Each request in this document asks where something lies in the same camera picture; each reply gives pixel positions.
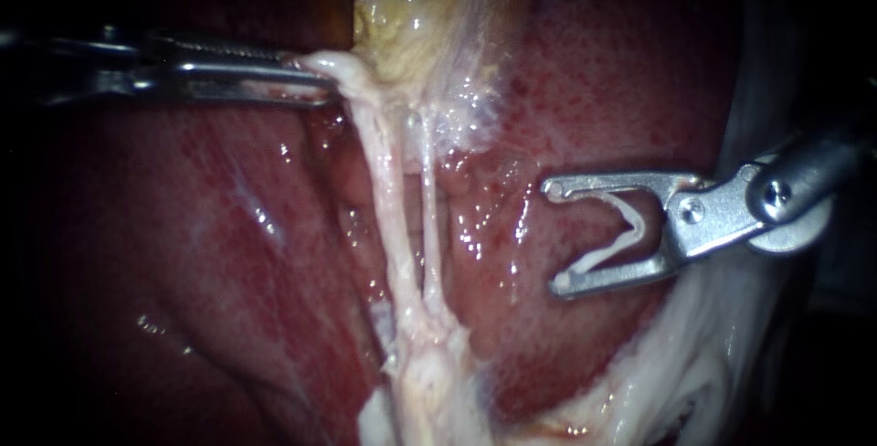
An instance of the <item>metal pivot screw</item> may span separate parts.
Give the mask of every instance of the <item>metal pivot screw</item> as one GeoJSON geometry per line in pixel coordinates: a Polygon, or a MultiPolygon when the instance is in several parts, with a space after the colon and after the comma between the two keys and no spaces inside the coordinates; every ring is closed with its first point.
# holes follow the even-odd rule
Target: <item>metal pivot screw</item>
{"type": "Polygon", "coordinates": [[[694,225],[703,220],[703,216],[706,215],[706,207],[699,199],[689,197],[683,199],[679,204],[679,215],[682,218],[682,221],[694,225]]]}
{"type": "Polygon", "coordinates": [[[773,180],[765,189],[765,203],[773,207],[782,207],[792,198],[792,188],[785,182],[773,180]]]}

